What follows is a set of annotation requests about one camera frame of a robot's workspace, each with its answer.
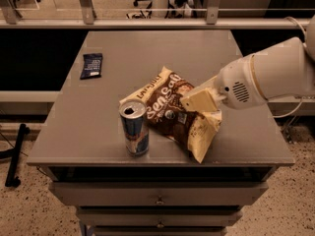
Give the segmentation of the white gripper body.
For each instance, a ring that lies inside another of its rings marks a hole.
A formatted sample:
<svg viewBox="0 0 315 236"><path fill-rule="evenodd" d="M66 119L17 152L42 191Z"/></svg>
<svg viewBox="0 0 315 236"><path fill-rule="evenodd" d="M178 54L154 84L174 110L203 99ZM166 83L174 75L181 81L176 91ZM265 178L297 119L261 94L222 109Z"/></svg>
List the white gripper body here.
<svg viewBox="0 0 315 236"><path fill-rule="evenodd" d="M218 73L215 86L225 96L222 101L233 109L246 109L265 104L254 70L254 55L247 55L235 60Z"/></svg>

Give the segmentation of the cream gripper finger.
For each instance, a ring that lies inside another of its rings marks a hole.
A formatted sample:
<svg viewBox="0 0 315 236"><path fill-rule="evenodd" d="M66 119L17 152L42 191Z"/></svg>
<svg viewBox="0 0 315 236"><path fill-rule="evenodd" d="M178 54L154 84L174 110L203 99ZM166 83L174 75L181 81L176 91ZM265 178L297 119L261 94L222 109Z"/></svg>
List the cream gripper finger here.
<svg viewBox="0 0 315 236"><path fill-rule="evenodd" d="M202 84L198 85L197 87L194 88L194 91L200 91L203 89L216 89L216 78L217 77L212 77L208 79L207 81L203 82Z"/></svg>
<svg viewBox="0 0 315 236"><path fill-rule="evenodd" d="M196 92L189 91L180 98L185 110L190 112L216 112L224 100L225 96L213 88L203 88Z"/></svg>

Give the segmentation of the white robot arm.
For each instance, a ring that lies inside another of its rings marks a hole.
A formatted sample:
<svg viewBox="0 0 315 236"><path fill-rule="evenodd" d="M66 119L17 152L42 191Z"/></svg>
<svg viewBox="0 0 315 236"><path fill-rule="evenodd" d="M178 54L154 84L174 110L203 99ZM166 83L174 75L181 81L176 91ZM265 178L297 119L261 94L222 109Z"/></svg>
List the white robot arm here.
<svg viewBox="0 0 315 236"><path fill-rule="evenodd" d="M234 60L185 93L180 101L194 112L213 112L221 104L247 109L286 96L315 95L315 17L304 38L290 38Z"/></svg>

